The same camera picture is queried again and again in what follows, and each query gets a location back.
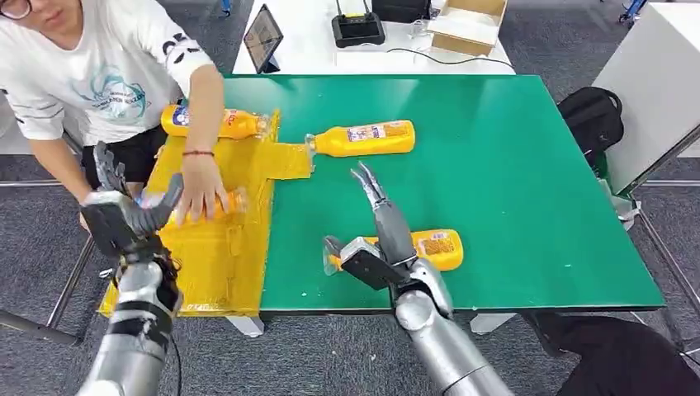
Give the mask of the person's left hand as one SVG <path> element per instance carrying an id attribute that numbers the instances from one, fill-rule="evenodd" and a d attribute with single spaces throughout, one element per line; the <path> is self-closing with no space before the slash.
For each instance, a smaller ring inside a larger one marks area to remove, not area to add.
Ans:
<path id="1" fill-rule="evenodd" d="M 213 152 L 186 151 L 182 156 L 182 177 L 184 190 L 175 217 L 178 225 L 188 215 L 197 221 L 202 215 L 213 218 L 217 208 L 229 212 L 229 197 Z"/>

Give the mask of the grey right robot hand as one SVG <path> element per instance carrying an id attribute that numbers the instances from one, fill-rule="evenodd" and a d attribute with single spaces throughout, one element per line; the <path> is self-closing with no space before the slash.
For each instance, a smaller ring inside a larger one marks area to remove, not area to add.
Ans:
<path id="1" fill-rule="evenodd" d="M 407 265 L 418 257 L 408 223 L 399 207 L 385 193 L 374 172 L 362 161 L 351 174 L 359 181 L 370 202 L 376 236 L 386 260 L 392 266 Z"/>

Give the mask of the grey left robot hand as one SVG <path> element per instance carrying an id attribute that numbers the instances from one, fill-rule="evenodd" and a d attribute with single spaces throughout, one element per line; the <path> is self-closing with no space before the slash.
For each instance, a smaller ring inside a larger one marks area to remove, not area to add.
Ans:
<path id="1" fill-rule="evenodd" d="M 168 223 L 184 190 L 181 173 L 173 174 L 167 192 L 155 206 L 142 207 L 134 201 L 126 187 L 125 165 L 115 165 L 114 154 L 107 149 L 105 142 L 99 141 L 94 147 L 93 159 L 102 186 L 85 199 L 84 208 L 90 205 L 115 205 L 121 212 L 117 218 L 124 220 L 125 225 L 138 236 L 156 233 Z"/>

